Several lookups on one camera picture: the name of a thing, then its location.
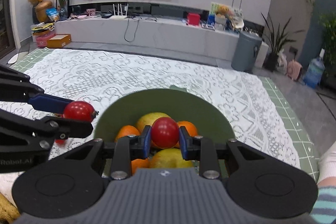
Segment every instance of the gray tile floor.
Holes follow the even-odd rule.
[[[35,44],[25,46],[30,51],[36,48]],[[147,47],[138,47],[133,45],[114,45],[107,43],[84,43],[71,42],[65,48],[87,49],[87,50],[104,50],[111,52],[125,52],[140,55],[158,56],[162,58],[177,59],[189,61],[210,66],[218,66],[220,68],[232,69],[231,63],[226,60],[215,59],[195,54],[183,52],[174,52],[168,50],[152,49]],[[0,64],[5,64],[18,51],[15,50],[0,60]],[[322,97],[324,102],[316,94],[315,90],[304,86],[301,83],[290,80],[287,76],[280,73],[271,73],[264,69],[253,69],[253,73],[258,76],[271,78],[278,86],[284,97],[290,103],[298,118],[305,126],[308,134],[316,145],[317,151],[324,153],[336,141],[336,120],[329,111],[334,112],[336,116],[336,100],[328,97]]]

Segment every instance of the green checkered tablecloth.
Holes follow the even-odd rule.
[[[11,68],[20,72],[25,72],[52,51],[52,49],[48,48],[36,49],[26,55],[23,60],[16,62],[13,66],[11,66]],[[301,169],[307,172],[315,179],[315,181],[317,181],[319,178],[319,170],[317,165],[319,156],[305,128],[274,82],[270,78],[259,78],[267,90],[272,102],[275,104],[287,132],[292,138],[293,145],[299,155]]]

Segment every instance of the trash can lid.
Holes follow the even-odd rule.
[[[243,35],[247,39],[250,40],[257,40],[257,41],[262,41],[263,39],[259,36],[257,36],[255,33],[250,33],[250,32],[240,32],[240,35]]]

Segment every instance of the person's leg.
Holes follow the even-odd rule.
[[[317,223],[332,224],[336,220],[336,142],[319,161],[319,196],[310,215]]]

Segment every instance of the striped fabric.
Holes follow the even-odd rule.
[[[336,220],[336,187],[322,187],[310,215],[318,224],[332,224]]]

